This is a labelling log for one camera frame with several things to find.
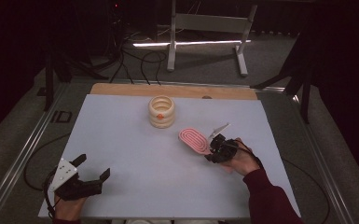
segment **gray carpet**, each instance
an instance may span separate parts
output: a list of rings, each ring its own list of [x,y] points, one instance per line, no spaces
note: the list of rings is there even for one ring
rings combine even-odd
[[[235,38],[235,35],[205,33],[210,38]],[[194,33],[183,32],[182,40],[199,39]],[[197,83],[209,85],[254,85],[278,74],[281,66],[295,43],[295,39],[282,35],[251,35],[245,53],[249,77],[239,75],[237,62],[233,54],[232,44],[179,46],[176,55],[175,71],[166,71],[166,61],[162,64],[158,80],[161,84],[171,82]],[[143,57],[145,50],[133,49],[130,42],[125,46],[128,53]],[[157,48],[167,53],[165,48]],[[133,80],[144,82],[141,72],[141,61],[129,54],[124,54],[124,63]],[[157,60],[157,55],[150,55],[148,60]],[[118,63],[100,71],[100,74],[111,77]],[[156,85],[155,73],[157,63],[145,63],[144,71],[147,78]],[[74,113],[70,123],[50,123],[44,131],[37,147],[71,132],[76,115],[81,108],[85,95],[90,92],[93,83],[99,82],[73,70],[76,77],[56,105],[56,110]],[[129,82],[125,69],[121,69],[113,82]],[[10,165],[17,158],[25,145],[33,128],[42,116],[44,98],[36,96],[43,86],[44,71],[35,78],[35,86],[17,103],[12,112],[0,125],[0,183]],[[275,83],[275,87],[284,87],[286,80]],[[325,198],[326,188],[321,171],[318,169],[313,155],[317,144],[326,161],[339,192],[352,215],[352,222],[359,223],[359,169],[345,145],[337,126],[326,111],[316,88],[311,90],[310,125],[305,125],[298,118],[296,105],[284,94],[260,91],[257,97],[262,101],[268,115],[277,146],[284,159],[296,200],[305,223],[322,223],[328,215],[326,223],[340,223],[339,211]],[[54,141],[40,149],[32,158],[28,167],[28,179],[40,186],[46,174],[56,165],[65,147],[67,137]],[[41,192],[30,189],[19,176],[13,190],[7,197],[0,211],[0,223],[50,223],[40,219],[37,213],[43,201]],[[246,223],[244,220],[230,221]],[[104,220],[84,220],[84,223],[106,223]]]

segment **white table surface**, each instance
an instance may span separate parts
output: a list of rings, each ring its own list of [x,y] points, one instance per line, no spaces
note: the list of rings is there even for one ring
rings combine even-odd
[[[257,100],[173,98],[173,126],[148,121],[152,97],[88,95],[62,157],[85,153],[78,167],[89,181],[111,168],[103,193],[88,198],[82,217],[144,219],[230,219],[249,217],[249,191],[242,176],[228,174],[178,139],[185,128],[208,136],[227,122],[222,134],[240,137],[262,160],[273,185],[283,188],[300,215],[264,108]],[[43,203],[40,217],[47,217]]]

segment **light strip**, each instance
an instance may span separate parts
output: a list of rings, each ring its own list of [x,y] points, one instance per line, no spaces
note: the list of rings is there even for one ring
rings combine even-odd
[[[222,41],[199,41],[199,42],[176,42],[176,45],[201,45],[201,44],[229,44],[229,43],[238,43],[240,40],[222,40]],[[144,44],[133,44],[137,48],[144,47],[160,47],[167,46],[170,43],[144,43]]]

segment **wire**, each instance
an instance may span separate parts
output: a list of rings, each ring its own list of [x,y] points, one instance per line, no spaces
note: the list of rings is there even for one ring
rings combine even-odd
[[[118,71],[120,71],[120,68],[123,66],[124,63],[124,55],[123,52],[120,52],[120,66],[118,67],[118,69],[116,70],[116,72],[112,75],[112,77],[109,80],[109,83],[113,82],[113,79],[116,77],[116,75],[118,74]]]
[[[152,49],[142,49],[142,50],[147,50],[149,51],[147,54],[145,54],[142,58],[138,57],[138,56],[135,56],[129,52],[127,52],[126,50],[124,50],[125,48],[122,49],[122,51],[130,56],[132,56],[133,58],[135,59],[138,59],[141,61],[141,73],[142,73],[142,76],[145,78],[147,84],[150,85],[150,82],[148,81],[147,79],[147,76],[145,74],[145,71],[144,71],[144,63],[158,63],[159,64],[159,67],[156,71],[156,74],[155,74],[155,78],[156,78],[156,81],[158,82],[159,85],[161,85],[161,83],[159,82],[159,69],[161,68],[161,64],[162,62],[165,61],[165,59],[167,59],[167,55],[163,52],[160,52],[160,51],[156,51],[156,50],[152,50]],[[156,61],[149,61],[146,59],[147,56],[151,55],[151,54],[157,54],[159,59],[156,60]]]
[[[110,7],[109,7],[108,0],[105,0],[105,7],[106,7],[106,17],[107,17],[108,30],[107,30],[107,44],[106,44],[106,48],[105,48],[105,51],[104,51],[104,55],[107,54],[107,51],[110,48],[110,38],[111,38],[111,35],[110,35],[110,10],[109,10]]]
[[[135,36],[135,35],[139,35],[141,34],[142,32],[135,32],[129,36],[126,37],[127,40],[130,40],[130,41],[146,41],[146,40],[150,40],[150,38],[145,38],[145,39],[131,39],[131,37]]]
[[[61,201],[62,198],[59,198],[58,201],[54,204],[53,208],[57,206],[57,204]]]
[[[158,68],[157,71],[156,71],[156,81],[158,82],[159,85],[161,85],[161,83],[159,83],[158,75],[159,75],[159,69],[161,68],[161,62],[162,62],[162,60],[161,60],[161,57],[159,56],[159,53],[158,53],[158,52],[156,52],[156,51],[148,52],[148,53],[142,58],[142,61],[141,61],[141,72],[142,72],[142,75],[144,76],[144,78],[146,78],[146,74],[145,74],[145,72],[144,72],[144,62],[145,62],[145,58],[146,58],[148,55],[154,54],[154,53],[157,54],[157,56],[159,57],[159,68]]]
[[[123,67],[124,67],[124,69],[126,70],[127,78],[130,79],[131,84],[134,84],[134,83],[133,83],[133,80],[132,80],[132,78],[131,78],[131,76],[130,76],[129,69],[128,69],[127,65],[123,64]]]
[[[70,134],[71,134],[71,133],[66,133],[66,134],[64,134],[64,135],[62,135],[62,136],[60,136],[60,137],[54,138],[54,139],[52,139],[52,140],[46,142],[46,143],[43,144],[42,146],[38,147],[38,148],[31,154],[30,158],[29,158],[28,161],[25,163],[24,171],[23,171],[23,173],[22,173],[22,176],[23,176],[23,179],[24,179],[24,181],[25,181],[25,184],[26,184],[28,187],[30,187],[31,189],[43,191],[43,189],[33,186],[33,185],[28,181],[28,179],[27,179],[28,164],[30,163],[30,161],[31,161],[31,159],[34,157],[34,155],[36,155],[36,153],[37,153],[38,151],[40,151],[42,148],[44,148],[44,147],[50,145],[50,144],[53,143],[53,142],[56,142],[56,141],[58,141],[58,140],[61,140],[61,139],[63,139],[64,137],[69,136]]]
[[[326,223],[329,215],[330,215],[330,203],[329,203],[329,200],[328,200],[328,197],[327,197],[327,194],[324,192],[324,189],[322,188],[322,186],[318,183],[318,181],[316,181],[315,178],[313,178],[310,174],[308,174],[306,171],[304,171],[303,169],[301,169],[300,167],[298,167],[297,165],[295,165],[294,163],[284,159],[281,157],[281,159],[289,164],[291,164],[292,166],[296,167],[299,171],[301,171],[303,174],[305,174],[307,177],[309,177],[315,184],[316,186],[318,186],[319,190],[323,193],[324,195],[324,198],[327,202],[327,213],[324,217],[324,220],[322,221],[322,223]]]
[[[46,204],[48,206],[48,216],[50,218],[55,217],[55,210],[54,210],[54,206],[51,205],[50,199],[48,197],[48,186],[50,184],[50,179],[55,175],[55,173],[57,171],[57,167],[58,166],[55,166],[54,169],[52,171],[50,171],[50,173],[48,173],[48,175],[46,176],[45,181],[42,184],[42,192],[43,192],[43,195],[45,197]]]
[[[200,5],[201,5],[201,1],[199,1],[199,5],[197,6],[196,12],[194,12],[194,15],[197,15],[197,13],[199,12],[200,9]],[[177,34],[184,31],[185,29],[179,30],[179,31],[175,31]]]

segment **metal rail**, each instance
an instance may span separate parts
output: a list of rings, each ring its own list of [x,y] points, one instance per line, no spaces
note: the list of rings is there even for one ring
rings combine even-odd
[[[53,102],[52,106],[47,112],[44,112],[40,120],[36,123],[35,128],[33,129],[31,135],[29,136],[27,142],[25,143],[24,147],[22,148],[19,156],[17,159],[12,163],[10,168],[8,169],[5,177],[3,178],[2,182],[0,183],[0,211],[4,206],[7,197],[9,196],[10,192],[13,190],[14,186],[19,179],[23,168],[25,167],[26,162],[31,157],[34,149],[39,142],[43,132],[45,131],[46,127],[48,126],[48,122],[50,121],[53,112],[57,103],[60,101],[63,93],[67,89],[69,84],[62,83],[56,90],[55,94],[55,101]]]
[[[345,203],[342,194],[338,188],[338,184],[334,180],[330,169],[327,166],[327,162],[324,160],[321,149],[319,148],[315,136],[312,133],[312,130],[309,125],[304,122],[304,119],[299,113],[299,100],[296,96],[293,97],[291,101],[291,106],[295,110],[298,123],[302,126],[304,133],[306,134],[306,139],[311,146],[311,154],[315,160],[316,167],[318,168],[319,174],[321,175],[322,180],[324,181],[324,186],[326,188],[329,199],[336,210],[339,222],[342,224],[352,224],[354,223],[352,214]]]

